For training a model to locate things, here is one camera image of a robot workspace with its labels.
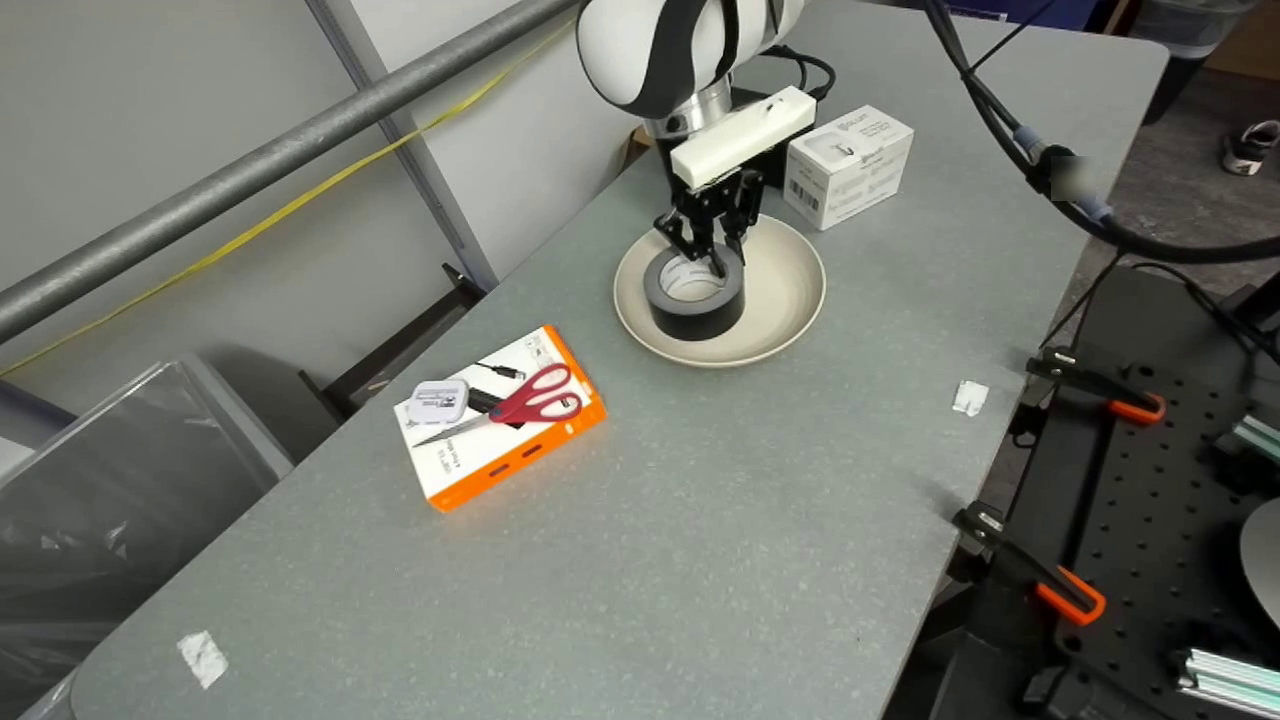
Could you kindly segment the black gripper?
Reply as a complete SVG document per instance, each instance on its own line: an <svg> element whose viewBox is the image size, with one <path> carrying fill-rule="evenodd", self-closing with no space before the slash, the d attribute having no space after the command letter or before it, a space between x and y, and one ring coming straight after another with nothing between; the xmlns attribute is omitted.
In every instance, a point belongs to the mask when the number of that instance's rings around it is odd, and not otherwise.
<svg viewBox="0 0 1280 720"><path fill-rule="evenodd" d="M763 193L779 184L779 151L763 151L744 168L729 174L703 193L690 193L681 177L669 177L673 208L650 221L650 229L689 261L703 257L715 279L736 271L736 253L744 231L760 221Z"/></svg>

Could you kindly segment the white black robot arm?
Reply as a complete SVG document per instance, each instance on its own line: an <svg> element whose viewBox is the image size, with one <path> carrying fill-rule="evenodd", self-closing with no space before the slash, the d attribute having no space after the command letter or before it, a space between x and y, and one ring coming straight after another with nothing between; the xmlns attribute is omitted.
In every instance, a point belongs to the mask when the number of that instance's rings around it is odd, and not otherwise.
<svg viewBox="0 0 1280 720"><path fill-rule="evenodd" d="M650 124L673 208L656 231L729 271L760 217L760 161L814 121L814 96L784 84L746 106L731 71L779 51L806 0L581 0L574 60L592 93Z"/></svg>

